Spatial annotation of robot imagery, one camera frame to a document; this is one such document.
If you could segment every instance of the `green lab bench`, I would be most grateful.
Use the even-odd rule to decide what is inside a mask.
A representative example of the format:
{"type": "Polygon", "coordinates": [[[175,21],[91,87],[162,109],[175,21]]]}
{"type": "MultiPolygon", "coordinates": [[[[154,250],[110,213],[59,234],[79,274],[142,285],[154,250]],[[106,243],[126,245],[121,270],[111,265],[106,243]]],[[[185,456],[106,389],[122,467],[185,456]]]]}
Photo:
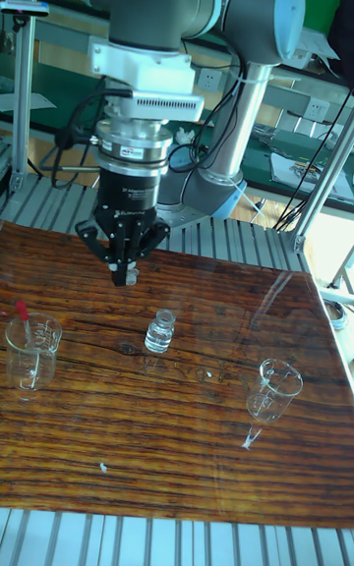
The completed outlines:
{"type": "MultiPolygon", "coordinates": [[[[11,56],[0,55],[0,75],[3,77],[13,78],[15,71],[15,58],[11,56]]],[[[57,108],[31,110],[30,126],[32,129],[40,130],[48,134],[54,134],[57,129],[66,125],[73,109],[87,94],[92,92],[97,86],[97,79],[94,77],[86,77],[70,71],[65,71],[44,64],[33,64],[33,82],[32,91],[39,92],[57,108]]],[[[91,119],[92,111],[87,110],[84,119],[91,119]]],[[[12,114],[0,113],[0,120],[12,122],[12,114]]],[[[175,133],[179,127],[186,130],[191,129],[190,123],[171,122],[169,124],[171,132],[175,133]]],[[[311,139],[301,134],[291,134],[283,132],[286,141],[276,139],[273,144],[276,149],[286,152],[290,157],[296,160],[309,161],[320,141],[311,139]]],[[[206,144],[211,138],[211,128],[206,128],[204,140],[206,144]]],[[[250,139],[242,162],[242,171],[244,178],[253,189],[262,192],[274,193],[285,198],[290,198],[294,189],[274,182],[270,178],[270,154],[271,149],[263,146],[259,141],[250,139]]],[[[325,164],[330,156],[330,151],[325,148],[322,150],[317,163],[325,164]]],[[[350,155],[344,166],[344,172],[350,188],[353,190],[353,174],[354,174],[354,155],[350,155]]],[[[306,193],[299,193],[298,198],[306,198],[306,193]]],[[[325,206],[335,208],[343,212],[354,214],[354,204],[343,203],[335,199],[328,199],[325,206]]]]}

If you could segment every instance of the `robotic arm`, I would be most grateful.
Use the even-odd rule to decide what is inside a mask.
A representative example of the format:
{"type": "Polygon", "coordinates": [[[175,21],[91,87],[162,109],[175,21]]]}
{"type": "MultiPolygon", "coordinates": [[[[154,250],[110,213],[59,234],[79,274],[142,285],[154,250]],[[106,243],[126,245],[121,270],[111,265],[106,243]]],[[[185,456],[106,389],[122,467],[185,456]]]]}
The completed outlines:
{"type": "MultiPolygon", "coordinates": [[[[122,285],[132,263],[168,234],[170,228],[157,217],[156,205],[157,200],[169,203],[163,196],[170,189],[176,193],[183,188],[183,202],[209,214],[229,203],[235,181],[240,175],[242,179],[240,163],[271,67],[294,52],[305,1],[83,1],[110,14],[109,39],[93,45],[91,65],[95,74],[106,77],[109,91],[117,89],[118,95],[106,97],[106,118],[96,125],[98,199],[92,219],[78,224],[77,232],[107,263],[114,283],[122,285]],[[168,171],[172,135],[165,126],[172,120],[200,119],[204,100],[193,95],[191,57],[179,53],[179,47],[182,37],[209,30],[237,46],[247,82],[238,97],[232,131],[227,130],[225,138],[225,127],[235,114],[230,96],[218,114],[209,161],[206,155],[203,169],[196,167],[186,178],[168,171]],[[130,90],[129,96],[119,96],[122,87],[130,90]],[[108,247],[97,240],[97,224],[108,238],[108,247]]],[[[234,84],[231,74],[226,89],[234,84]]]]}

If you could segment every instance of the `measuring beaker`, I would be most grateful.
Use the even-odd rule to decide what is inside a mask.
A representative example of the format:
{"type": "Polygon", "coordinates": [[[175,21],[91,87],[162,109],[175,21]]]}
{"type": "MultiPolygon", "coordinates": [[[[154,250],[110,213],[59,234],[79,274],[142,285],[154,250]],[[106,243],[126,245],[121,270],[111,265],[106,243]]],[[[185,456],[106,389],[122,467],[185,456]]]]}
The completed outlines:
{"type": "Polygon", "coordinates": [[[60,323],[41,312],[29,313],[27,332],[19,317],[8,323],[6,373],[11,386],[35,391],[51,381],[61,335],[60,323]]]}

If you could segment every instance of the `power outlet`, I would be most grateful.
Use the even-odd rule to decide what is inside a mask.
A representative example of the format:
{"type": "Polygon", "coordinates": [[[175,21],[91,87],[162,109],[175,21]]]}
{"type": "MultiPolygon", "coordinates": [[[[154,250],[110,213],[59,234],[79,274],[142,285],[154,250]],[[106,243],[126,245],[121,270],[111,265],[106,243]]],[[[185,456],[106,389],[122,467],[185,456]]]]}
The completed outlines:
{"type": "Polygon", "coordinates": [[[314,121],[316,123],[322,123],[325,120],[325,114],[329,109],[329,102],[323,101],[320,98],[311,97],[310,103],[308,104],[303,118],[309,121],[314,121]]]}
{"type": "Polygon", "coordinates": [[[197,86],[206,92],[217,92],[220,86],[222,72],[213,68],[202,68],[197,86]]]}

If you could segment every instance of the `metal pole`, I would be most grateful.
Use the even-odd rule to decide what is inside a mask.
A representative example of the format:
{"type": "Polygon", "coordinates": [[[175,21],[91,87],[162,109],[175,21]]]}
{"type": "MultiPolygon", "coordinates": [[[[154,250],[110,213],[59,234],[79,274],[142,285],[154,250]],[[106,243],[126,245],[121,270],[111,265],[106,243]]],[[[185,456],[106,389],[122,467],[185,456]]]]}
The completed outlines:
{"type": "Polygon", "coordinates": [[[315,217],[321,211],[332,186],[335,184],[341,169],[343,168],[354,144],[354,109],[350,112],[344,125],[339,140],[313,189],[305,209],[294,228],[292,241],[295,251],[302,251],[305,237],[315,217]]]}
{"type": "Polygon", "coordinates": [[[16,39],[16,105],[14,110],[11,191],[16,191],[22,186],[27,174],[34,25],[35,18],[29,18],[27,24],[18,31],[16,39]]]}
{"type": "MultiPolygon", "coordinates": [[[[212,154],[210,156],[211,165],[207,168],[207,177],[232,179],[237,175],[272,68],[273,66],[249,64],[247,81],[237,106],[236,123],[232,119],[230,122],[230,114],[234,107],[233,96],[230,102],[219,111],[210,148],[218,143],[228,123],[230,129],[226,132],[226,137],[222,140],[222,148],[217,152],[217,155],[212,154]]],[[[224,94],[237,82],[237,72],[238,69],[230,69],[224,94]]]]}

